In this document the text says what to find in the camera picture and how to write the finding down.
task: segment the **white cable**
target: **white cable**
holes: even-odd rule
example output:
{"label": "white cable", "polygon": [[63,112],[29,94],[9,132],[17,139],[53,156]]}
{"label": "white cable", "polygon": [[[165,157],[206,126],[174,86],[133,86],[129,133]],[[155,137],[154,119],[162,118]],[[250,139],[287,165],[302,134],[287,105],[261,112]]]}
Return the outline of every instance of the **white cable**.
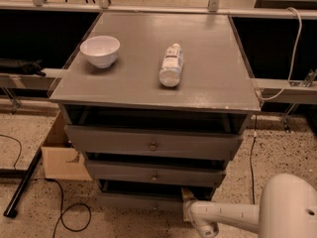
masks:
{"label": "white cable", "polygon": [[[289,83],[290,78],[291,78],[291,76],[293,74],[293,68],[294,68],[294,61],[295,61],[295,56],[296,56],[297,44],[298,44],[299,37],[300,37],[300,34],[301,34],[301,29],[302,29],[302,20],[301,20],[300,14],[298,13],[298,11],[295,8],[288,7],[287,10],[291,11],[292,13],[294,13],[297,16],[298,22],[299,22],[297,37],[296,37],[296,41],[295,41],[294,48],[293,48],[293,54],[292,54],[291,63],[290,63],[290,70],[289,70],[289,75],[288,75],[288,79],[287,79],[287,83]],[[272,100],[272,99],[275,99],[277,96],[279,96],[285,90],[287,83],[285,84],[284,88],[282,88],[276,95],[271,96],[269,98],[263,98],[263,97],[259,96],[259,99],[261,99],[261,100]]]}

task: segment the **gray tabletop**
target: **gray tabletop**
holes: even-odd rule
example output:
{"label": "gray tabletop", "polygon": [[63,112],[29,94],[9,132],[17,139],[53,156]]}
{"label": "gray tabletop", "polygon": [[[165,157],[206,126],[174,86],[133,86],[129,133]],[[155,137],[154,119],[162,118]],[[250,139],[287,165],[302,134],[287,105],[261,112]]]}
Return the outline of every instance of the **gray tabletop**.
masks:
{"label": "gray tabletop", "polygon": [[[81,52],[51,96],[52,102],[154,109],[260,110],[229,19],[223,15],[104,12],[89,37],[121,43],[109,68]],[[179,43],[184,67],[178,87],[159,83],[166,48]]]}

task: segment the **black cable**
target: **black cable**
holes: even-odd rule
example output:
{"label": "black cable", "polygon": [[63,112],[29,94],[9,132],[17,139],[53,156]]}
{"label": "black cable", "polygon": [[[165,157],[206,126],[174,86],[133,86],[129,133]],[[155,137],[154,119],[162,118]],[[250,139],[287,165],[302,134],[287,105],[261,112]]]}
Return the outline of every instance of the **black cable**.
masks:
{"label": "black cable", "polygon": [[[90,221],[91,221],[91,209],[90,209],[90,207],[89,207],[87,204],[85,204],[85,203],[80,203],[80,202],[79,202],[79,203],[75,203],[75,204],[69,206],[66,210],[62,210],[62,209],[63,209],[63,189],[62,189],[60,183],[59,183],[57,180],[55,180],[55,179],[46,179],[46,180],[47,180],[47,181],[56,182],[57,185],[58,185],[59,188],[60,188],[60,193],[61,193],[60,215],[59,215],[59,219],[58,219],[58,221],[56,222],[56,225],[55,225],[55,227],[54,227],[54,229],[53,229],[53,238],[55,237],[55,233],[56,233],[56,230],[57,230],[57,226],[58,226],[58,224],[59,224],[60,221],[61,221],[63,227],[64,227],[65,229],[71,231],[71,232],[81,232],[81,231],[85,230],[85,229],[88,227],[88,225],[90,224]],[[62,217],[63,217],[72,207],[74,207],[74,206],[83,206],[83,207],[85,207],[85,208],[88,210],[88,213],[89,213],[89,219],[88,219],[86,225],[84,225],[84,227],[79,228],[79,229],[72,229],[72,228],[68,227],[68,226],[64,223],[64,221],[63,221],[63,219],[62,219]]]}
{"label": "black cable", "polygon": [[16,138],[10,137],[10,136],[8,136],[8,135],[0,134],[0,137],[12,139],[12,140],[18,142],[18,144],[19,144],[19,147],[20,147],[19,155],[18,155],[17,160],[15,161],[15,163],[14,163],[14,165],[13,165],[14,170],[16,170],[16,165],[17,165],[17,163],[18,163],[18,161],[19,161],[19,159],[20,159],[21,153],[22,153],[22,144],[21,144],[21,142],[20,142],[19,140],[17,140]]}
{"label": "black cable", "polygon": [[250,151],[250,169],[251,169],[251,181],[252,181],[252,198],[253,203],[256,204],[256,197],[255,197],[255,176],[254,176],[254,168],[252,165],[252,154],[254,151],[254,146],[257,140],[257,115],[256,115],[256,122],[255,122],[255,134],[254,134],[254,141],[252,142],[251,151]]}

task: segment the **desk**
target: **desk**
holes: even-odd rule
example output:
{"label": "desk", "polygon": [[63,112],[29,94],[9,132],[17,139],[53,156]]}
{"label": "desk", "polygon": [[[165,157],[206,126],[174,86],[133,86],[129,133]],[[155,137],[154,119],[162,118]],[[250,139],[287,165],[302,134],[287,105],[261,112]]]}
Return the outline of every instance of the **desk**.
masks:
{"label": "desk", "polygon": [[[261,109],[228,17],[104,12],[89,36],[99,35],[120,41],[117,61],[98,69],[77,54],[51,101],[100,203],[181,210],[182,186],[210,200]],[[166,88],[159,69],[173,43],[184,68]]]}

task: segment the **drawer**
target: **drawer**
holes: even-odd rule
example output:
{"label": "drawer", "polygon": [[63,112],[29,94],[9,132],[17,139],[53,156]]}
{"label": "drawer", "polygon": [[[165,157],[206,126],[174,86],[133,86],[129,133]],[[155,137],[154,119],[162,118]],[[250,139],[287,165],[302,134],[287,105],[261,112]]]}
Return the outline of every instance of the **drawer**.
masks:
{"label": "drawer", "polygon": [[65,132],[81,152],[232,160],[241,135],[116,129],[67,125]]}
{"label": "drawer", "polygon": [[[119,208],[182,211],[181,186],[141,182],[102,180],[97,203]],[[200,200],[211,200],[214,188],[190,187]]]}
{"label": "drawer", "polygon": [[95,179],[215,187],[221,184],[225,176],[224,171],[212,169],[212,162],[205,160],[102,156],[104,161],[86,162],[89,173]]}

